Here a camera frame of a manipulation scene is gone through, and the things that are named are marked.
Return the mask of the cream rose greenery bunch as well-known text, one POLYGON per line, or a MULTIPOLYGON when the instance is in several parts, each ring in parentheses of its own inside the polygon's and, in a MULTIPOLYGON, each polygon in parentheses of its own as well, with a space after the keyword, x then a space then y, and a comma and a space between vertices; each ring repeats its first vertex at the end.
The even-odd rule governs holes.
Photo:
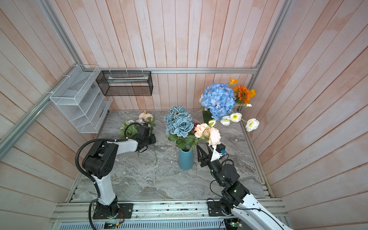
POLYGON ((129 120, 126 121, 123 126, 120 128, 119 132, 121 134, 121 138, 132 138, 134 135, 138 133, 138 127, 143 125, 143 120, 138 119, 136 121, 129 120))

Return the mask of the teal ceramic vase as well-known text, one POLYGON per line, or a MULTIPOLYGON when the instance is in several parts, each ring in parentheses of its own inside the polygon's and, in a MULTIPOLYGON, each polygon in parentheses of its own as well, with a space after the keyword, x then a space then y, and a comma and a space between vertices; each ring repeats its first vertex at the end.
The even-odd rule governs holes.
POLYGON ((194 165, 193 150, 183 151, 182 149, 179 149, 178 164, 182 170, 190 170, 194 165))

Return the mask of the peach rose flower stem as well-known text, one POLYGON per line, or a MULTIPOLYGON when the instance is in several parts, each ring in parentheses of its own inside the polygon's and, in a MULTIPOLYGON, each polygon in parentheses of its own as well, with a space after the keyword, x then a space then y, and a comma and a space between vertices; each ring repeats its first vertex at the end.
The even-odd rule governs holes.
POLYGON ((195 136, 195 144, 200 141, 206 141, 208 145, 218 145, 221 143, 221 135, 217 128, 214 127, 215 120, 210 120, 209 123, 197 125, 195 136))

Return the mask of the red small flower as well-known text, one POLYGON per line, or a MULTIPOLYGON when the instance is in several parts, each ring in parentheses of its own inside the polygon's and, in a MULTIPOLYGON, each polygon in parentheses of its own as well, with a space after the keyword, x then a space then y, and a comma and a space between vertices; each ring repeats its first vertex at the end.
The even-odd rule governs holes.
POLYGON ((196 127, 197 125, 200 125, 199 123, 194 123, 194 127, 192 129, 192 132, 195 134, 196 133, 196 127))

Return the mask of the dusty blue flower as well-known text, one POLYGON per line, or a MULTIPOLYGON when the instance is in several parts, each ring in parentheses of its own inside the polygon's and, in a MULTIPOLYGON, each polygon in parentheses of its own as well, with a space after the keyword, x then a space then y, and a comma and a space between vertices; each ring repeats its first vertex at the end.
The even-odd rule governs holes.
POLYGON ((168 140, 176 144, 182 151, 190 151, 194 147, 196 137, 194 135, 195 124, 191 115, 183 106, 174 106, 164 117, 166 121, 166 135, 168 140))

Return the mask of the white ranunculus flower stem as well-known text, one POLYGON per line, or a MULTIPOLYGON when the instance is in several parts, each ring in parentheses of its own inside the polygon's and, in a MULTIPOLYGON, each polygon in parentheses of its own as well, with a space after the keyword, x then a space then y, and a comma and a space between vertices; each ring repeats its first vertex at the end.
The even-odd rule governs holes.
POLYGON ((231 122, 238 123, 241 121, 245 123, 245 129, 247 132, 252 132, 256 130, 260 125, 260 122, 256 118, 244 120, 242 118, 242 114, 239 112, 231 113, 230 115, 224 116, 220 120, 220 123, 223 124, 224 126, 228 126, 230 125, 231 122))

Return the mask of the blue hydrangea flower stem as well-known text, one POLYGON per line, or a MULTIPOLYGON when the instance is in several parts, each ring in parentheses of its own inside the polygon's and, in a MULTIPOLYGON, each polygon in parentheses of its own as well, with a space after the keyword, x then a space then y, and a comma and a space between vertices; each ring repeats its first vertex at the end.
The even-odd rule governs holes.
POLYGON ((231 114, 235 99, 234 90, 225 83, 212 83, 206 87, 199 100, 204 122, 208 124, 210 120, 218 121, 231 114))

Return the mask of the orange gerbera flower stem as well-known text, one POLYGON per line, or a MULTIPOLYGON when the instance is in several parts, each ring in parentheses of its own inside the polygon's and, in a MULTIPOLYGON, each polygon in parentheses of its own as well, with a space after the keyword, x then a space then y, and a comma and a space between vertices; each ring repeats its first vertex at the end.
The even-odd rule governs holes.
POLYGON ((256 96, 255 90, 249 90, 245 86, 235 86, 233 88, 236 104, 249 104, 250 100, 256 96))

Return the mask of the yellow poppy flower stem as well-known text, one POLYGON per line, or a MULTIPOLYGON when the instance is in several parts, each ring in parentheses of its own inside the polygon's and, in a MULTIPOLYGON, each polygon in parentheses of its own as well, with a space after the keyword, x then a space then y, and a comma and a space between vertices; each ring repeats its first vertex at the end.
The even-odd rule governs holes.
POLYGON ((234 85, 234 84, 237 84, 237 83, 238 83, 238 79, 230 78, 229 85, 234 85))

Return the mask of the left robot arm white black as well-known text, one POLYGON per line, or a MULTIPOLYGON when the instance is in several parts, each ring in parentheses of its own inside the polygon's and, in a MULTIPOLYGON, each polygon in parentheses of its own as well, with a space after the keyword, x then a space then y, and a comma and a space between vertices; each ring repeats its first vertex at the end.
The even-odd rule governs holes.
POLYGON ((94 139, 85 143, 77 152, 80 154, 84 147, 92 144, 82 164, 78 163, 77 168, 94 183, 97 191, 96 210, 108 218, 116 217, 119 212, 117 196, 111 183, 111 171, 116 156, 127 152, 144 152, 148 145, 156 143, 148 123, 134 122, 129 127, 132 125, 138 126, 138 133, 131 139, 94 139))

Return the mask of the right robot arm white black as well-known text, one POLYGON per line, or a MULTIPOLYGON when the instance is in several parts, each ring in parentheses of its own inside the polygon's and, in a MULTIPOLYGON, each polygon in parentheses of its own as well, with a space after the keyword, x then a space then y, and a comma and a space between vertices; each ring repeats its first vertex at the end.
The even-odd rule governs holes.
POLYGON ((253 230, 289 230, 239 181, 240 175, 225 151, 225 145, 208 146, 207 151, 196 146, 201 167, 207 166, 217 184, 223 187, 219 201, 220 210, 226 216, 245 222, 253 230))

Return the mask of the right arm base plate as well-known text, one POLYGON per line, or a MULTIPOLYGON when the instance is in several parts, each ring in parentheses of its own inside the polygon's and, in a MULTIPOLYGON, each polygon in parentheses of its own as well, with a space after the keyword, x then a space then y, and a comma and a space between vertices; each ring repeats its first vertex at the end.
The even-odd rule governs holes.
POLYGON ((228 216, 231 215, 228 206, 220 201, 207 200, 208 214, 210 217, 228 216))

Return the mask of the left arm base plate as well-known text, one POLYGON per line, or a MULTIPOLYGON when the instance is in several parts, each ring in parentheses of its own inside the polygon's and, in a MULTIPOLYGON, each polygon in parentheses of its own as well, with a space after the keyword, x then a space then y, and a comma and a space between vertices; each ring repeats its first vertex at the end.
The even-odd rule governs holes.
POLYGON ((112 203, 109 206, 97 203, 93 219, 130 219, 133 211, 133 203, 112 203))

